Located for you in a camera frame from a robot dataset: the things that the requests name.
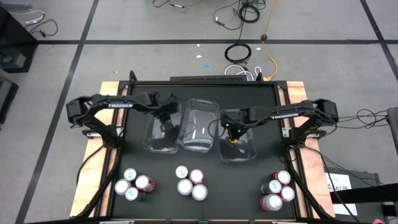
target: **red can label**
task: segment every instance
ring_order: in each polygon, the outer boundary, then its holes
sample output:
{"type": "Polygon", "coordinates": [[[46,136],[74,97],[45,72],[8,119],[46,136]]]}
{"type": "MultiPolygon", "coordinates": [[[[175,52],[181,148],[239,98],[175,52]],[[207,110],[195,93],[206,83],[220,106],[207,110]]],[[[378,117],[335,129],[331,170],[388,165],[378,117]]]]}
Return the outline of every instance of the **red can label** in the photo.
{"type": "Polygon", "coordinates": [[[136,180],[136,187],[144,192],[152,192],[155,186],[155,181],[146,175],[141,175],[136,180]]]}
{"type": "Polygon", "coordinates": [[[280,170],[271,174],[269,180],[278,180],[282,184],[282,187],[285,187],[290,182],[290,174],[286,170],[280,170]]]}
{"type": "Polygon", "coordinates": [[[204,178],[203,172],[198,169],[193,170],[189,175],[189,179],[193,184],[202,184],[204,178]]]}
{"type": "Polygon", "coordinates": [[[263,197],[261,197],[260,198],[260,207],[261,207],[261,209],[263,209],[264,211],[269,211],[268,209],[267,209],[267,204],[265,203],[265,201],[264,201],[264,198],[265,198],[266,196],[263,196],[263,197]]]}

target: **gray carpet floor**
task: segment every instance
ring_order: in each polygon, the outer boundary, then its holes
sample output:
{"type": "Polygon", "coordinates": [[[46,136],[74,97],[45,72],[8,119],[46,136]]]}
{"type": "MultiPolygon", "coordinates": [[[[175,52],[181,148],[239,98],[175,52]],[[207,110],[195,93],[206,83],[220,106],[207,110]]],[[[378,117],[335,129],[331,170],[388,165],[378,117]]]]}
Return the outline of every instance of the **gray carpet floor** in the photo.
{"type": "MultiPolygon", "coordinates": [[[[194,0],[174,0],[190,4],[194,0]]],[[[40,40],[79,40],[93,0],[30,0],[33,10],[46,12],[58,22],[59,32],[40,40]]],[[[169,5],[154,8],[149,0],[99,0],[88,40],[237,39],[213,22],[213,12],[234,1],[204,0],[185,14],[169,5]]],[[[385,39],[398,39],[398,2],[367,0],[385,39]]],[[[245,24],[242,39],[259,39],[273,1],[261,11],[260,20],[245,24]]],[[[240,20],[232,9],[218,19],[236,27],[240,20]]],[[[35,16],[16,16],[20,22],[35,16]]],[[[53,24],[41,29],[53,30],[53,24]]],[[[280,0],[269,29],[270,39],[377,40],[360,0],[280,0]]],[[[251,70],[260,66],[265,75],[274,67],[261,44],[251,44],[251,70]]],[[[228,44],[84,45],[67,101],[99,92],[101,82],[126,80],[133,69],[139,80],[168,80],[171,76],[222,75],[229,62],[228,44]]],[[[55,107],[68,75],[77,45],[40,45],[28,73],[6,74],[19,91],[0,131],[0,223],[14,223],[55,107]]],[[[309,99],[327,98],[338,105],[340,116],[357,110],[386,110],[398,106],[398,81],[379,44],[270,44],[278,64],[275,80],[303,81],[309,99]]],[[[388,45],[398,57],[398,45],[388,45]]],[[[239,58],[244,52],[231,51],[239,58]]],[[[238,70],[231,69],[230,74],[238,70]]],[[[345,124],[360,126],[359,122],[345,124]]],[[[83,160],[87,140],[69,129],[63,109],[47,159],[33,194],[25,222],[68,218],[75,193],[75,176],[83,160]]],[[[378,173],[384,183],[398,182],[398,155],[389,126],[372,129],[338,129],[320,140],[321,152],[339,165],[378,173]]]]}

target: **white paper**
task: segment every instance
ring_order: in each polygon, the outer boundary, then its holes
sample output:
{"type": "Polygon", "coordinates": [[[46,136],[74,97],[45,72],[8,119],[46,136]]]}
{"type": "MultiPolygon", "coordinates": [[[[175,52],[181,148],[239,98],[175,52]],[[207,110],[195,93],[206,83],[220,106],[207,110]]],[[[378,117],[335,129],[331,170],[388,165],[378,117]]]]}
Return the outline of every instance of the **white paper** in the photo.
{"type": "MultiPolygon", "coordinates": [[[[329,192],[332,192],[333,189],[330,183],[329,175],[327,173],[325,173],[325,175],[326,175],[326,180],[328,182],[329,192]]],[[[348,175],[330,174],[330,177],[337,191],[351,189],[351,183],[349,182],[348,175]]],[[[346,205],[353,215],[358,215],[355,204],[346,204],[346,205]]],[[[336,214],[349,215],[347,209],[342,204],[333,204],[333,208],[335,209],[336,214]]]]}

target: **soda can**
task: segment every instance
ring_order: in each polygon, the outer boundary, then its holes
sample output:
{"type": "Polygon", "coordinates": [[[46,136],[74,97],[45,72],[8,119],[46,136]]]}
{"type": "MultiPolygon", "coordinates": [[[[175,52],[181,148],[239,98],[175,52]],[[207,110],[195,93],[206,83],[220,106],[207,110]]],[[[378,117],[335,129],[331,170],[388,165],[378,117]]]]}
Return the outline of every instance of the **soda can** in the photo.
{"type": "Polygon", "coordinates": [[[278,180],[269,180],[260,186],[263,194],[277,194],[282,190],[282,184],[278,180]]]}
{"type": "Polygon", "coordinates": [[[207,197],[207,188],[203,184],[195,185],[192,188],[192,197],[197,201],[204,200],[207,197]]]}
{"type": "Polygon", "coordinates": [[[189,175],[189,179],[192,181],[193,184],[201,184],[203,183],[203,172],[201,170],[195,169],[189,175]]]}
{"type": "Polygon", "coordinates": [[[135,187],[130,187],[126,190],[126,199],[135,202],[143,202],[145,201],[147,194],[145,192],[140,192],[135,187]]]}
{"type": "Polygon", "coordinates": [[[290,182],[290,174],[286,170],[275,172],[269,176],[270,180],[278,180],[282,186],[287,185],[290,182]]]}
{"type": "Polygon", "coordinates": [[[147,175],[141,175],[136,179],[136,187],[143,192],[152,192],[155,189],[155,181],[147,175]]]}
{"type": "Polygon", "coordinates": [[[188,168],[185,166],[179,166],[176,168],[175,170],[175,175],[179,178],[179,179],[184,179],[188,176],[188,168]]]}
{"type": "Polygon", "coordinates": [[[284,202],[289,202],[289,201],[293,200],[295,197],[293,188],[291,188],[289,186],[283,187],[278,195],[284,202]]]}
{"type": "Polygon", "coordinates": [[[265,195],[260,198],[260,207],[264,211],[278,211],[282,208],[282,199],[276,194],[265,195]]]}
{"type": "Polygon", "coordinates": [[[120,179],[116,182],[116,184],[114,185],[114,191],[118,194],[118,195],[124,195],[126,193],[126,190],[131,187],[130,182],[124,180],[124,179],[120,179]]]}
{"type": "Polygon", "coordinates": [[[192,188],[193,184],[188,179],[180,180],[180,182],[177,185],[178,192],[180,192],[180,194],[184,196],[190,195],[192,193],[192,188]]]}
{"type": "Polygon", "coordinates": [[[140,173],[138,173],[135,169],[128,168],[126,171],[124,171],[123,176],[126,181],[133,182],[139,175],[140,173]]]}

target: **wooden platform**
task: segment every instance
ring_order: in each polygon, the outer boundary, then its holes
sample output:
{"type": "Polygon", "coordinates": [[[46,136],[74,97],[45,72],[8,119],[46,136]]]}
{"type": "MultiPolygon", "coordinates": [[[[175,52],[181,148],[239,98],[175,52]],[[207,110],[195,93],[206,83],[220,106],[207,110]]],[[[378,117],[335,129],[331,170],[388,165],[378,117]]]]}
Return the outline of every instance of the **wooden platform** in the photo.
{"type": "MultiPolygon", "coordinates": [[[[100,93],[102,95],[117,95],[118,85],[119,82],[103,82],[100,93]]],[[[303,82],[287,82],[287,85],[288,85],[288,92],[291,103],[299,103],[307,99],[303,82]]],[[[281,98],[281,103],[284,104],[285,99],[283,92],[280,90],[279,94],[281,98]]],[[[121,118],[123,112],[124,112],[123,110],[119,112],[117,125],[121,124],[121,118]]],[[[96,115],[96,117],[102,120],[104,124],[111,124],[113,117],[113,110],[102,110],[96,115]]],[[[306,121],[306,119],[307,118],[304,117],[294,118],[295,125],[300,126],[302,123],[306,121]]],[[[88,157],[92,152],[97,150],[97,148],[99,148],[101,145],[102,145],[101,138],[88,140],[85,158],[88,157]]],[[[319,149],[318,141],[316,139],[308,138],[306,141],[306,145],[314,149],[319,149]]],[[[105,148],[100,150],[100,152],[97,153],[97,155],[95,155],[90,161],[88,161],[86,163],[86,166],[84,166],[84,168],[81,170],[80,179],[78,186],[76,188],[75,199],[72,204],[72,210],[70,216],[74,216],[80,213],[97,191],[100,184],[101,173],[104,165],[105,152],[106,152],[105,148]]],[[[302,156],[303,167],[305,171],[305,177],[308,189],[314,195],[318,203],[325,209],[325,211],[334,217],[335,214],[333,211],[333,205],[326,184],[325,171],[323,170],[323,163],[320,155],[309,149],[302,149],[301,156],[302,156]]],[[[111,159],[109,167],[111,167],[112,164],[113,160],[111,159]]],[[[298,189],[297,198],[300,205],[301,216],[306,217],[307,213],[305,211],[303,195],[298,187],[297,189],[298,189]]],[[[108,200],[109,200],[109,186],[105,194],[103,195],[101,211],[99,213],[101,216],[106,215],[108,200]]]]}

